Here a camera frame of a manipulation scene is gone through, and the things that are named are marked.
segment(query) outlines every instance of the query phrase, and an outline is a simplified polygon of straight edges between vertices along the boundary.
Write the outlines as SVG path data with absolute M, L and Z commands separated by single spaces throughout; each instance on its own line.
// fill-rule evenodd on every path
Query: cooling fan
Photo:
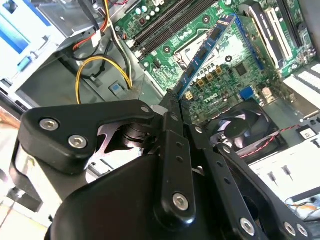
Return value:
M 205 128 L 213 145 L 227 144 L 250 163 L 288 147 L 277 125 L 252 98 L 211 120 Z M 274 140 L 263 150 L 246 156 L 272 137 Z

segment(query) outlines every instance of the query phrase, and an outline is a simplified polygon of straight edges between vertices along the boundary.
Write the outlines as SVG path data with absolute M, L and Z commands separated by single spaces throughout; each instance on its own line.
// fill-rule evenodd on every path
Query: chip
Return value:
M 145 25 L 146 22 L 147 22 L 147 21 L 146 21 L 144 18 L 141 18 L 141 19 L 139 20 L 139 23 L 140 23 L 141 25 Z
M 206 76 L 206 79 L 208 79 L 208 81 L 211 82 L 214 79 L 214 77 L 211 74 L 209 74 Z
M 243 75 L 245 75 L 247 73 L 247 70 L 246 70 L 243 63 L 240 63 L 238 66 L 236 66 L 235 70 L 237 71 L 237 73 L 239 74 L 240 77 L 242 77 Z
M 216 72 L 218 75 L 220 75 L 220 74 L 222 74 L 222 69 L 221 69 L 220 67 L 217 67 L 216 70 L 215 70 L 215 72 Z
M 199 80 L 199 81 L 198 81 L 198 85 L 199 85 L 200 87 L 203 87 L 203 86 L 205 85 L 205 83 L 204 83 L 204 81 Z

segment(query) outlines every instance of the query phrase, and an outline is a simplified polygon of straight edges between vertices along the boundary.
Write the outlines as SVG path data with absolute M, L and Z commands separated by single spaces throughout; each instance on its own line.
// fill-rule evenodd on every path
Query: white surface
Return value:
M 295 79 L 293 76 L 290 76 L 283 81 L 288 87 L 295 90 L 298 94 L 304 97 L 307 101 L 315 105 L 317 108 L 320 108 L 320 94 L 303 84 L 299 80 Z

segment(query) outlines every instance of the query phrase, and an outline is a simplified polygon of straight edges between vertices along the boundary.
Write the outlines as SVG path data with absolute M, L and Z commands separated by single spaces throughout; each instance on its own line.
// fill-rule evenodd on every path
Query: label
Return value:
M 92 36 L 91 41 L 92 41 L 92 46 L 95 48 L 98 46 L 99 42 L 101 40 L 101 32 L 100 30 L 96 31 L 95 35 Z

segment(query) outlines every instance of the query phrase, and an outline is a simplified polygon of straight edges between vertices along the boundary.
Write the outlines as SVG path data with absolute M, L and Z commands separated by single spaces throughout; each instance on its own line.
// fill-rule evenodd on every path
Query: motherboard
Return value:
M 154 83 L 172 89 L 222 16 L 235 22 L 185 91 L 192 120 L 215 119 L 254 98 L 292 100 L 282 80 L 316 51 L 298 0 L 137 0 L 117 34 Z

